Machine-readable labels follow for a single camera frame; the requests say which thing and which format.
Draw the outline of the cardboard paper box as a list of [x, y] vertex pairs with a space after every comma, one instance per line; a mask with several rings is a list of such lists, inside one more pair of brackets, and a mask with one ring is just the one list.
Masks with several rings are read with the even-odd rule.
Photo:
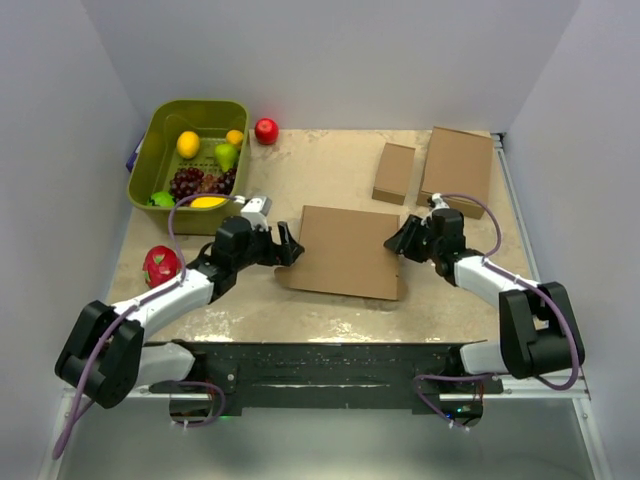
[[299, 243], [305, 252], [275, 270], [283, 287], [399, 301], [407, 292], [399, 257], [384, 242], [399, 230], [394, 214], [306, 205]]

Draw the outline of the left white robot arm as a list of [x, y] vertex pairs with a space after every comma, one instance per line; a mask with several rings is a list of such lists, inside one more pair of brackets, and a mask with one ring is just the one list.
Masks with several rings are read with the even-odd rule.
[[269, 228], [229, 217], [175, 278], [114, 305], [87, 304], [58, 357], [55, 374], [105, 409], [138, 386], [173, 381], [185, 392], [200, 390], [207, 368], [194, 353], [175, 343], [146, 343], [175, 320], [225, 295], [245, 268], [293, 265], [305, 249], [287, 223], [279, 223], [278, 232], [275, 242]]

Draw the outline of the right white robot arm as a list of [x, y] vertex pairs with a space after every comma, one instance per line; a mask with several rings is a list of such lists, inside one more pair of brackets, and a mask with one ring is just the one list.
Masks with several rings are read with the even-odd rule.
[[579, 377], [585, 349], [566, 288], [499, 267], [466, 245], [464, 226], [461, 212], [438, 208], [424, 219], [409, 216], [384, 242], [396, 255], [431, 262], [449, 284], [497, 309], [499, 339], [460, 347], [459, 360], [445, 369], [448, 386], [466, 393], [483, 375], [508, 374], [535, 378], [555, 390], [570, 388]]

